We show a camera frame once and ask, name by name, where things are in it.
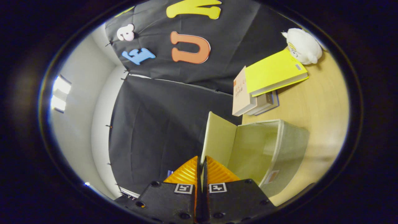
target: open box lid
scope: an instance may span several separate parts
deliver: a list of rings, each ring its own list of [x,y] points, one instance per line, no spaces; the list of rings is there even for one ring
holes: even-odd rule
[[[210,156],[239,178],[253,179],[267,196],[273,196],[297,172],[308,137],[307,130],[281,119],[236,126],[209,112],[201,165]]]
[[[240,178],[252,178],[242,170],[243,166],[237,167],[234,164],[242,165],[245,161],[248,162],[248,159],[266,155],[270,165],[271,158],[278,154],[280,145],[278,130],[282,128],[282,120],[268,120],[236,126],[209,112],[201,165],[203,165],[205,156],[210,156],[231,169],[232,172],[237,171]]]

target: yellow foam letter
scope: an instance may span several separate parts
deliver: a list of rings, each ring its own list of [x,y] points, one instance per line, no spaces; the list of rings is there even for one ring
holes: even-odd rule
[[[184,0],[166,9],[166,15],[169,18],[174,18],[178,14],[200,14],[208,16],[210,19],[216,20],[219,18],[221,9],[217,6],[204,8],[201,6],[219,5],[218,0]]]

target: stuffed animal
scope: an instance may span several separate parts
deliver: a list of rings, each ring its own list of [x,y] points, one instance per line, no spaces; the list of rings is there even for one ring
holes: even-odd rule
[[[286,38],[290,54],[304,65],[316,64],[322,56],[322,48],[316,39],[302,29],[291,28],[282,35]]]

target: stack of books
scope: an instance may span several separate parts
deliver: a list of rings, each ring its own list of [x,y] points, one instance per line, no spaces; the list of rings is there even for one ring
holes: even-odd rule
[[[308,79],[307,70],[285,49],[244,67],[234,79],[234,116],[259,115],[279,106],[277,89]]]

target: black cloth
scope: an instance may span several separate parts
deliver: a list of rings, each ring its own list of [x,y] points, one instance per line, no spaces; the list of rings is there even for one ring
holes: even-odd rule
[[[168,18],[166,8],[181,0],[151,0],[109,20],[106,34],[113,41],[112,47],[123,65],[132,74],[153,79],[166,79],[204,86],[229,94],[233,93],[233,79],[244,66],[283,50],[287,44],[281,32],[297,25],[254,1],[223,1],[216,20],[196,14],[180,14]],[[120,41],[117,30],[133,24],[132,41]],[[194,35],[205,38],[211,46],[207,61],[202,64],[174,62],[171,50],[198,52],[191,43],[173,45],[170,34]],[[123,51],[147,48],[155,59],[147,59],[136,65],[122,56]]]
[[[200,156],[209,111],[239,125],[232,96],[171,81],[127,76],[117,96],[109,136],[116,182],[141,194]]]

